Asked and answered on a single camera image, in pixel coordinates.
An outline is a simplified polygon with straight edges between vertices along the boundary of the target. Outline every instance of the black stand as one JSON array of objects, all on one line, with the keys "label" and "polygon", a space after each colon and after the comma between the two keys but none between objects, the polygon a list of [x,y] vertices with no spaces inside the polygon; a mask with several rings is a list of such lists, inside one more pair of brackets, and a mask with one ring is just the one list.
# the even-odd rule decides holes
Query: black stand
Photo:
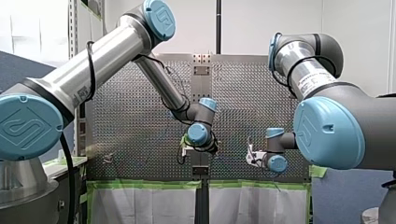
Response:
[{"label": "black stand", "polygon": [[193,151],[191,153],[192,180],[201,181],[201,187],[195,192],[194,224],[209,224],[209,158],[208,154]]}]

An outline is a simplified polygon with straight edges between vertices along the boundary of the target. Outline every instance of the logo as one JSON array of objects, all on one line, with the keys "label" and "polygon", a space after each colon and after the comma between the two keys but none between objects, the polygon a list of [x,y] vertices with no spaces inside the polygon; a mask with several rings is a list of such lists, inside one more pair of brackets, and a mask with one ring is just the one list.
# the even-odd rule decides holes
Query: logo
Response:
[{"label": "logo", "polygon": [[18,110],[0,123],[0,137],[22,150],[41,139],[51,127],[29,108]]},{"label": "logo", "polygon": [[157,20],[163,23],[164,29],[168,30],[173,26],[173,21],[171,16],[169,15],[168,10],[165,7],[160,7],[155,11],[155,15],[157,16]]},{"label": "logo", "polygon": [[309,118],[305,115],[302,115],[302,118],[299,123],[297,137],[302,141],[302,143],[309,147],[312,143],[312,133],[317,132],[317,129],[314,127]]}]

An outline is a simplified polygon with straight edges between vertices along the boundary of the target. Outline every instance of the pegboard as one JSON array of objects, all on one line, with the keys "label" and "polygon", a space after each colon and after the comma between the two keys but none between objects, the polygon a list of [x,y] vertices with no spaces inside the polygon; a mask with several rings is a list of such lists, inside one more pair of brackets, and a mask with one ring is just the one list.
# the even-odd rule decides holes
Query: pegboard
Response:
[{"label": "pegboard", "polygon": [[[194,77],[194,55],[159,59],[174,68],[175,85],[196,103],[191,89],[208,81]],[[210,94],[219,106],[213,130],[221,142],[219,155],[210,159],[212,179],[272,179],[247,164],[247,138],[252,136],[259,149],[265,146],[266,128],[291,131],[297,102],[272,80],[266,62],[263,56],[226,55],[211,55],[206,62]],[[176,160],[187,126],[170,118],[160,95],[135,64],[127,64],[102,86],[88,111],[89,179],[191,180],[190,159],[184,165]],[[307,182],[308,163],[298,150],[289,150],[286,157],[290,167],[276,180]]]}]

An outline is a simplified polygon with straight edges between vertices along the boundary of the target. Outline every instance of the white wall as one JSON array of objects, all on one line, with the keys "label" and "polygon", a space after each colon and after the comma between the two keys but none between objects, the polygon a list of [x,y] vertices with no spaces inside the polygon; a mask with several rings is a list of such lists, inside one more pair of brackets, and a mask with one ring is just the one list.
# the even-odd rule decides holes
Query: white wall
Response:
[{"label": "white wall", "polygon": [[[107,31],[114,29],[117,19],[142,0],[106,0]],[[155,48],[156,53],[207,53],[215,51],[216,1],[166,0],[176,18],[177,32],[166,43]]]},{"label": "white wall", "polygon": [[266,55],[277,32],[320,33],[321,10],[319,0],[222,1],[221,53]]},{"label": "white wall", "polygon": [[[216,52],[216,0],[166,0],[175,14],[177,32],[158,46],[161,53]],[[108,31],[124,12],[142,0],[106,0]],[[321,31],[322,2],[318,0],[222,1],[222,53],[267,54],[272,35]]]},{"label": "white wall", "polygon": [[324,0],[323,33],[333,36],[344,52],[342,80],[368,94],[387,93],[392,0]]},{"label": "white wall", "polygon": [[51,66],[67,62],[67,9],[67,0],[0,0],[0,50]]}]

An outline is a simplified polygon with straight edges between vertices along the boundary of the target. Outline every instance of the green tape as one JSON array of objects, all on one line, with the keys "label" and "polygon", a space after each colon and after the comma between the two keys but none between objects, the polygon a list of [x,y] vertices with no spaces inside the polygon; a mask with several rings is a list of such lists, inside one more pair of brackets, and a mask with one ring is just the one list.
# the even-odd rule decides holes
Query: green tape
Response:
[{"label": "green tape", "polygon": [[[311,184],[293,184],[293,183],[274,183],[271,181],[250,181],[250,180],[210,180],[209,186],[212,189],[225,188],[266,188],[266,189],[297,189],[307,190],[306,199],[306,219],[309,221]],[[96,189],[199,189],[200,181],[147,181],[147,180],[128,180],[116,179],[111,181],[88,181],[87,194],[81,195],[80,201],[84,198],[88,201],[88,223],[91,223],[93,193]]]},{"label": "green tape", "polygon": [[85,202],[87,202],[87,200],[88,200],[87,193],[79,196],[79,203],[85,203]]},{"label": "green tape", "polygon": [[94,189],[199,189],[200,181],[146,181],[116,179],[113,181],[88,181]]},{"label": "green tape", "polygon": [[309,166],[309,174],[311,177],[323,178],[326,175],[327,168],[311,165]]},{"label": "green tape", "polygon": [[251,180],[211,180],[209,183],[212,189],[254,187],[264,189],[308,189],[310,184],[274,183],[272,181],[251,181]]}]

